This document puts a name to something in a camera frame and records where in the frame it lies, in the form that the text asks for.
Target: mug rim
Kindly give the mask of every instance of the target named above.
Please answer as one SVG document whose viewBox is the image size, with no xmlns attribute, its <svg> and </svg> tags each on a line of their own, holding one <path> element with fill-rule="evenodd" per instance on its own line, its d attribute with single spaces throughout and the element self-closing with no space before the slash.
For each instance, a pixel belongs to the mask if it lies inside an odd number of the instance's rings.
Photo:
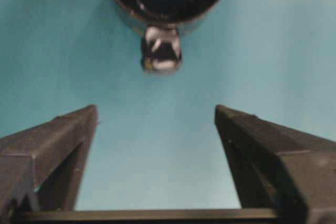
<svg viewBox="0 0 336 224">
<path fill-rule="evenodd" d="M 131 17 L 134 19 L 146 23 L 151 24 L 153 26 L 163 27 L 163 28 L 169 28 L 174 29 L 179 26 L 183 26 L 186 23 L 191 23 L 194 21 L 197 21 L 201 18 L 203 18 L 208 12 L 210 12 L 220 0 L 214 0 L 213 3 L 206 9 L 202 10 L 199 14 L 194 15 L 193 17 L 189 18 L 182 18 L 180 20 L 174 21 L 174 22 L 167 22 L 167 21 L 159 21 L 159 20 L 151 20 L 149 18 L 146 18 L 145 16 L 137 13 L 133 10 L 133 8 L 127 6 L 123 1 L 121 0 L 115 0 L 119 7 L 121 7 L 124 11 L 126 11 Z"/>
</svg>

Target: coffee mug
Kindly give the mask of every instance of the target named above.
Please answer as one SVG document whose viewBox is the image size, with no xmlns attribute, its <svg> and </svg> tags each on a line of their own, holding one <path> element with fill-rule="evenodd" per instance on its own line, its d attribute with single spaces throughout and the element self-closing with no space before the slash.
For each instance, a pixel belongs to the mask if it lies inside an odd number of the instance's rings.
<svg viewBox="0 0 336 224">
<path fill-rule="evenodd" d="M 180 37 L 197 28 L 219 0 L 115 0 L 122 20 L 142 39 L 146 72 L 175 72 L 182 63 Z"/>
</svg>

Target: black bar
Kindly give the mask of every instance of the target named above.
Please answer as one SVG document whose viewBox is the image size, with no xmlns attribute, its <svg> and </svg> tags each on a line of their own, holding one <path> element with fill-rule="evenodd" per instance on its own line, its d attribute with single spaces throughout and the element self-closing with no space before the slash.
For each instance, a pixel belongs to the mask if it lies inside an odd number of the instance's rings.
<svg viewBox="0 0 336 224">
<path fill-rule="evenodd" d="M 24 212 L 15 218 L 19 223 L 76 222 L 206 222 L 206 223 L 279 223 L 273 209 L 223 210 L 147 210 L 147 211 L 41 211 Z"/>
</svg>

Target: teal surface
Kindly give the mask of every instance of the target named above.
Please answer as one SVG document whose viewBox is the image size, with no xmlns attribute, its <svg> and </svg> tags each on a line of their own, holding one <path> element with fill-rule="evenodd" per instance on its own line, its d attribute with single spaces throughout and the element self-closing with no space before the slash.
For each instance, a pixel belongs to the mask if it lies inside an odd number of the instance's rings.
<svg viewBox="0 0 336 224">
<path fill-rule="evenodd" d="M 0 0 L 0 136 L 99 107 L 77 209 L 236 208 L 216 104 L 336 139 L 335 0 L 222 0 L 155 77 L 112 0 Z"/>
</svg>

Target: mug handle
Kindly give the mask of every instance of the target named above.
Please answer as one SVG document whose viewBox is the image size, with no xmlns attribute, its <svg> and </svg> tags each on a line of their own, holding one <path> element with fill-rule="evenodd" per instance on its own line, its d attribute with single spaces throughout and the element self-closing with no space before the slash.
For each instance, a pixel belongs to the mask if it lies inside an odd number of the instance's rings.
<svg viewBox="0 0 336 224">
<path fill-rule="evenodd" d="M 142 39 L 142 67 L 149 73 L 173 73 L 182 64 L 177 29 L 148 26 Z"/>
</svg>

